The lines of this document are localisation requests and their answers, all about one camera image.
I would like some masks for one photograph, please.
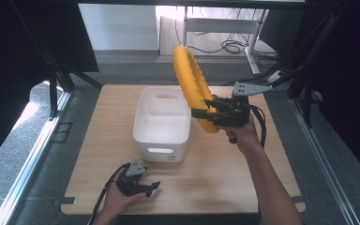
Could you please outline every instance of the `human hand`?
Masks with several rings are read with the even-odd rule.
[[[249,122],[241,127],[218,127],[226,132],[229,138],[236,138],[236,145],[239,150],[245,155],[249,151],[256,148],[262,148],[254,123],[253,115],[249,117]]]
[[[98,215],[96,224],[111,224],[111,221],[121,214],[130,204],[135,203],[136,201],[143,199],[145,193],[138,193],[132,196],[124,195],[116,186],[116,181],[119,179],[121,173],[123,173],[125,168],[120,170],[118,174],[112,180],[112,183],[108,187],[103,209]]]

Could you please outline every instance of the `black clamp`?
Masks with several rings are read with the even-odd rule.
[[[217,112],[191,109],[191,116],[211,121],[214,126],[241,127],[249,122],[250,111],[252,111],[262,126],[261,144],[264,147],[266,135],[264,113],[258,107],[249,104],[248,96],[260,94],[270,89],[271,87],[236,82],[231,98],[214,96],[212,100],[205,100],[206,105],[209,108],[216,108]],[[236,143],[236,137],[230,138],[229,142]]]
[[[147,172],[148,168],[144,167],[138,159],[134,159],[132,163],[125,166],[126,170],[122,172],[116,181],[119,190],[127,195],[132,196],[145,192],[146,197],[150,197],[153,190],[159,187],[160,182],[155,182],[150,186],[139,184],[140,179]]]

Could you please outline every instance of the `wall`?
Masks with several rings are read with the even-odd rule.
[[[157,51],[154,6],[79,4],[94,50]]]

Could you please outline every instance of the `metal frame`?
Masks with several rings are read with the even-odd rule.
[[[330,166],[330,163],[326,158],[326,155],[323,152],[323,148],[318,142],[314,134],[314,131],[312,130],[311,127],[309,127],[309,125],[304,120],[303,111],[299,103],[295,99],[290,99],[289,102],[297,118],[297,121],[299,122],[300,127],[302,128],[307,138],[307,141],[312,149],[312,153],[317,159],[317,162],[322,170],[323,176],[326,179],[326,183],[331,189],[332,194],[335,197],[338,207],[340,208],[340,211],[343,214],[347,224],[349,225],[360,224],[358,216],[355,214],[355,211],[353,209],[353,205],[350,202],[350,199],[347,196],[346,192],[344,191],[343,187],[339,183],[338,178],[335,175],[335,172]]]
[[[265,8],[265,9],[303,9],[335,8],[338,0],[38,0],[39,2],[62,4],[111,4],[141,6],[185,6],[211,8]]]
[[[57,126],[58,121],[63,113],[63,110],[67,106],[70,93],[63,93],[58,100],[58,114],[52,119],[48,120],[43,127],[42,131],[37,138],[27,160],[22,166],[16,180],[10,188],[6,198],[0,207],[0,224],[7,224],[16,209],[17,203],[19,202],[23,191],[25,190],[28,181],[30,180],[35,168],[38,165],[40,158],[42,157],[46,145],[51,138],[54,129]]]
[[[245,54],[254,76],[260,76],[260,70],[253,57],[253,49],[262,29],[266,9],[262,10],[261,17],[254,20],[230,20],[230,19],[207,19],[188,18],[188,7],[185,7],[183,45],[187,46],[187,32],[215,32],[250,34],[250,44],[245,48]]]

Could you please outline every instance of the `gray floor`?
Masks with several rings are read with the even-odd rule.
[[[101,54],[97,56],[97,60],[103,62],[100,57]],[[107,62],[113,63],[99,64],[100,73],[90,75],[104,84],[177,84],[171,57],[130,55],[129,59],[134,61],[127,60],[124,63],[120,58],[111,57]],[[222,85],[251,77],[250,68],[241,60],[203,58],[199,62],[208,83]],[[47,146],[22,195],[10,224],[86,224],[89,219],[87,215],[64,215],[59,206],[99,94],[99,91],[90,84],[77,77],[73,77],[73,80],[76,83],[76,90],[66,108],[65,116],[60,121],[56,135]],[[265,97],[307,205],[306,211],[302,213],[303,220],[306,224],[346,224],[306,137],[293,115],[286,96],[286,88],[287,84],[283,84],[266,93]],[[37,86],[33,90],[33,95],[40,105],[37,113],[14,130],[0,150],[0,204],[6,197],[48,115],[47,86],[43,84]],[[324,120],[318,105],[312,108],[312,125],[340,184],[350,197],[360,218],[360,164]],[[70,129],[67,137],[63,136],[60,130],[66,130],[68,127]],[[225,223],[222,224],[247,224],[243,223],[243,219],[246,218],[237,215],[217,218],[215,222],[209,220],[209,217],[202,220],[188,218],[189,224],[219,224],[218,221],[221,219],[225,219]],[[168,220],[165,219],[165,217],[122,217],[121,224],[140,224],[138,222],[140,220],[144,221],[143,224],[167,224],[168,222],[165,221]]]

